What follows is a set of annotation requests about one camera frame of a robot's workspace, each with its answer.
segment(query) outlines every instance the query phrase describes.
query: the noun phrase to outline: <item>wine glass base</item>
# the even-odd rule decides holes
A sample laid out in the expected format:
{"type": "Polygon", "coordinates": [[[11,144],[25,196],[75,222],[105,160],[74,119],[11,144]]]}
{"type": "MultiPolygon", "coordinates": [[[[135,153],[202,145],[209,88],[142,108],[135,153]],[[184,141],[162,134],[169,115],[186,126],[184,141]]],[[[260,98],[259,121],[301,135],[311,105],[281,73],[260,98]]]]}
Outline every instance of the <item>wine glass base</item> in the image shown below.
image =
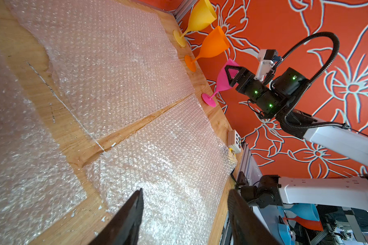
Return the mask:
{"type": "Polygon", "coordinates": [[[196,65],[195,65],[195,62],[192,62],[192,58],[189,57],[188,55],[184,56],[184,61],[185,61],[185,64],[187,65],[187,67],[195,72],[196,71],[196,65]]]}
{"type": "Polygon", "coordinates": [[[174,30],[173,31],[173,36],[175,37],[176,42],[180,46],[185,47],[185,45],[186,45],[187,42],[185,41],[185,38],[184,37],[180,37],[181,35],[180,35],[180,33],[177,30],[174,30]]]}
{"type": "Polygon", "coordinates": [[[217,106],[217,104],[215,103],[213,98],[211,98],[210,95],[208,95],[208,94],[202,93],[202,99],[206,104],[208,104],[211,107],[216,107],[217,106]]]}

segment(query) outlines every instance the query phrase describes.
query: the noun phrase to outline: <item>yellow wine glass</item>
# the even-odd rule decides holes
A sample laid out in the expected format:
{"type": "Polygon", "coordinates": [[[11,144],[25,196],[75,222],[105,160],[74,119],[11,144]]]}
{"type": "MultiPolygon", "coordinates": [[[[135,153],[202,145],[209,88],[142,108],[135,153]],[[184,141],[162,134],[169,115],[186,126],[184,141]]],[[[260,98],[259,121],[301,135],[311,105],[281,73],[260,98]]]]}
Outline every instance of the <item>yellow wine glass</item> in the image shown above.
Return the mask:
{"type": "Polygon", "coordinates": [[[208,27],[213,21],[217,19],[217,14],[210,3],[209,0],[200,0],[190,15],[190,19],[188,21],[188,27],[185,32],[180,35],[177,30],[173,31],[173,36],[175,37],[176,41],[180,44],[180,46],[185,47],[186,41],[184,35],[187,34],[189,31],[200,31],[204,28],[208,27]]]}

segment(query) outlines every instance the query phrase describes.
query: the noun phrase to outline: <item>red wall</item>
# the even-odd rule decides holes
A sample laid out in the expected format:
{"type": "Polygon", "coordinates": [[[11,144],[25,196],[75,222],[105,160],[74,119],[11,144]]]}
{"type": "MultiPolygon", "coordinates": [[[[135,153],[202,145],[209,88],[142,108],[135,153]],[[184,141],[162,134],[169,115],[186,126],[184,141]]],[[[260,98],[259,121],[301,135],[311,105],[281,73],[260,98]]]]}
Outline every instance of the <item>red wall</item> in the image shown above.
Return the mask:
{"type": "MultiPolygon", "coordinates": [[[[341,42],[339,55],[305,93],[297,109],[324,120],[345,121],[368,134],[368,0],[211,2],[218,20],[203,31],[188,34],[187,40],[196,56],[212,28],[220,25],[226,32],[229,50],[198,60],[212,89],[227,58],[256,73],[259,49],[276,49],[282,56],[310,34],[334,32],[341,42]]],[[[179,22],[183,30],[188,18],[189,13],[179,22]]],[[[331,46],[328,38],[311,40],[279,66],[276,76],[292,67],[307,78],[312,77],[328,58],[331,46]]],[[[260,120],[246,105],[247,99],[234,89],[218,94],[231,126],[248,142],[263,174],[330,178],[368,171],[356,161],[286,134],[274,119],[260,120]]]]}
{"type": "Polygon", "coordinates": [[[182,2],[182,0],[139,0],[139,1],[150,4],[154,7],[163,9],[165,11],[172,11],[177,9],[177,7],[182,2]]]}

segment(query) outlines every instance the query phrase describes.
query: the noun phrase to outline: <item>plastic wine glass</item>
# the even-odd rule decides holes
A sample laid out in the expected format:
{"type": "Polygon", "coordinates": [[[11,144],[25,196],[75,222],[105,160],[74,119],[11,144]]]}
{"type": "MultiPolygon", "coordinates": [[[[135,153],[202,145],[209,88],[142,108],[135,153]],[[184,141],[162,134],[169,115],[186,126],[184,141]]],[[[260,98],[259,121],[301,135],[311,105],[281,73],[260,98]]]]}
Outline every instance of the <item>plastic wine glass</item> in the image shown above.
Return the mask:
{"type": "Polygon", "coordinates": [[[192,58],[188,55],[184,56],[185,64],[191,71],[195,72],[195,61],[197,59],[211,58],[217,56],[227,50],[229,46],[230,44],[228,38],[226,37],[221,27],[217,26],[212,32],[209,33],[209,35],[206,36],[202,43],[201,51],[194,60],[192,60],[192,58]]]}
{"type": "Polygon", "coordinates": [[[292,239],[292,236],[290,235],[289,225],[278,224],[278,232],[279,232],[279,235],[281,236],[281,239],[284,245],[294,245],[295,244],[295,241],[292,239]]]}
{"type": "Polygon", "coordinates": [[[184,35],[189,31],[200,31],[208,27],[213,21],[217,19],[217,14],[209,0],[200,0],[195,7],[193,7],[190,19],[188,20],[188,27],[183,34],[177,30],[173,31],[173,36],[180,46],[185,47],[186,41],[184,35]]]}
{"type": "Polygon", "coordinates": [[[285,208],[285,210],[289,210],[303,219],[319,221],[319,213],[315,204],[298,203],[294,204],[291,208],[285,208]]]}
{"type": "Polygon", "coordinates": [[[300,218],[299,216],[296,216],[294,218],[284,218],[285,220],[294,220],[298,222],[300,225],[304,226],[305,228],[308,228],[310,230],[314,231],[323,231],[323,226],[320,221],[315,220],[308,220],[300,218]]]}
{"type": "MultiPolygon", "coordinates": [[[[211,107],[216,107],[217,104],[213,100],[213,97],[220,91],[225,91],[228,89],[231,89],[232,87],[229,85],[228,76],[226,76],[225,72],[225,66],[239,66],[234,60],[228,59],[228,61],[225,63],[225,65],[222,67],[222,69],[218,73],[217,81],[215,84],[215,91],[210,96],[208,94],[203,93],[202,99],[203,101],[208,104],[211,107]]],[[[238,73],[238,70],[229,70],[230,76],[234,78],[234,76],[238,73]]]]}

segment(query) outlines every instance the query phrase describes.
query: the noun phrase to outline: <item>black cable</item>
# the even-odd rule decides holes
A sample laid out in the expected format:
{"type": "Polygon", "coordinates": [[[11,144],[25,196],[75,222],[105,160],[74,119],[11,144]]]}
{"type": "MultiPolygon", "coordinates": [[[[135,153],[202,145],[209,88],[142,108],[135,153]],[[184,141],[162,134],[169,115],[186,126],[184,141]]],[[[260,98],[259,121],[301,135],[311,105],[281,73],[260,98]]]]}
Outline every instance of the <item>black cable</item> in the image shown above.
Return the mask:
{"type": "Polygon", "coordinates": [[[238,185],[240,185],[238,182],[237,182],[237,180],[236,180],[236,178],[233,176],[233,172],[234,172],[234,170],[235,170],[236,168],[234,168],[233,170],[232,170],[232,172],[230,173],[230,176],[231,176],[231,178],[236,182],[236,185],[238,186],[238,185]]]}
{"type": "Polygon", "coordinates": [[[301,90],[299,91],[299,93],[297,94],[296,98],[290,103],[290,105],[288,107],[285,107],[281,112],[281,118],[280,118],[280,123],[292,128],[292,129],[311,129],[311,128],[317,128],[317,127],[324,127],[324,126],[335,126],[335,127],[340,127],[343,129],[349,129],[349,125],[347,124],[341,124],[338,122],[333,122],[333,121],[326,121],[326,122],[321,122],[321,123],[315,123],[315,124],[292,124],[290,122],[288,122],[288,115],[292,112],[292,110],[294,109],[294,107],[299,103],[301,97],[304,95],[304,93],[311,87],[311,85],[314,83],[314,81],[323,74],[323,72],[331,65],[331,63],[334,61],[334,59],[336,58],[336,56],[338,55],[338,50],[339,50],[339,39],[338,37],[332,33],[332,32],[318,32],[315,34],[312,34],[306,38],[304,38],[303,40],[301,40],[300,42],[298,42],[295,46],[293,46],[281,59],[280,62],[278,62],[277,64],[274,65],[272,70],[275,70],[296,48],[298,48],[299,46],[303,45],[304,43],[308,42],[311,39],[317,38],[317,37],[328,37],[329,39],[332,40],[333,42],[333,49],[331,51],[330,57],[327,59],[327,61],[324,63],[324,65],[319,69],[318,72],[316,72],[316,74],[305,83],[305,85],[301,88],[301,90]]]}
{"type": "Polygon", "coordinates": [[[271,81],[271,79],[273,79],[273,77],[274,77],[274,73],[275,73],[274,66],[273,66],[273,68],[271,68],[271,70],[266,74],[265,80],[263,81],[263,85],[264,85],[264,86],[266,86],[266,85],[271,81]]]}
{"type": "Polygon", "coordinates": [[[254,109],[252,109],[252,107],[250,107],[250,99],[248,99],[247,100],[247,105],[248,105],[248,107],[253,111],[253,112],[255,112],[256,114],[260,114],[260,112],[257,112],[257,111],[255,111],[254,109]]]}
{"type": "Polygon", "coordinates": [[[354,131],[354,132],[358,132],[359,134],[362,134],[362,135],[364,135],[364,136],[367,136],[367,137],[368,137],[368,135],[366,135],[366,134],[364,134],[364,133],[362,133],[362,132],[360,132],[360,131],[358,131],[358,130],[355,130],[355,129],[352,129],[352,128],[350,128],[350,130],[352,130],[352,131],[354,131]]]}

